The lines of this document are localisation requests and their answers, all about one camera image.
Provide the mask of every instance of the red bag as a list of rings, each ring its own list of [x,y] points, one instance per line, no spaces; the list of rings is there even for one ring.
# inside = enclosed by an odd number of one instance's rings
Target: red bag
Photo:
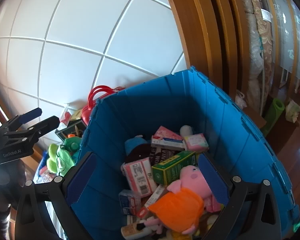
[[[114,93],[117,93],[123,89],[125,89],[125,87],[116,87],[115,89],[112,89],[108,86],[97,86],[97,87],[93,88],[90,91],[89,96],[88,96],[88,104],[82,109],[82,120],[84,121],[84,123],[86,125],[88,125],[88,123],[89,123],[91,112],[92,112],[94,106],[96,105],[96,100],[93,100],[93,98],[97,93],[106,92],[104,95],[99,97],[101,99],[101,98],[105,98],[109,95],[112,95]]]

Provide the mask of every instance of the white tiled wall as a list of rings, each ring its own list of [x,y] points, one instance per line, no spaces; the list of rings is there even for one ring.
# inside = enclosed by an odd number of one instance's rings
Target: white tiled wall
[[[79,109],[91,88],[131,86],[186,69],[168,0],[4,0],[0,95],[13,114],[64,104]],[[51,132],[46,149],[59,141]]]

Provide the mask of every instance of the green and yellow box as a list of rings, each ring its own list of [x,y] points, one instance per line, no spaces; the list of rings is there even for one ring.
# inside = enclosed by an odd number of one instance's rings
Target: green and yellow box
[[[156,183],[168,186],[179,179],[180,171],[188,165],[196,165],[195,152],[182,151],[171,158],[152,166],[153,179]]]

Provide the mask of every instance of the green yoga mat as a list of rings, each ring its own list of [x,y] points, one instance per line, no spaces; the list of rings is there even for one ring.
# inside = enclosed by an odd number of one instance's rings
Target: green yoga mat
[[[272,104],[265,116],[265,120],[267,123],[264,127],[261,128],[261,131],[265,137],[270,132],[275,122],[277,122],[283,111],[284,104],[282,103],[282,101],[278,98],[273,99]]]

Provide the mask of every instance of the pink pig plush toy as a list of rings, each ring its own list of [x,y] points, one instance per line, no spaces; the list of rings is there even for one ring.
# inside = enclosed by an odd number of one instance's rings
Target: pink pig plush toy
[[[180,179],[172,182],[167,190],[166,195],[149,206],[158,218],[138,224],[137,229],[159,225],[153,239],[159,238],[163,226],[183,235],[193,234],[203,214],[204,199],[212,203],[212,192],[201,171],[191,165],[182,168]]]

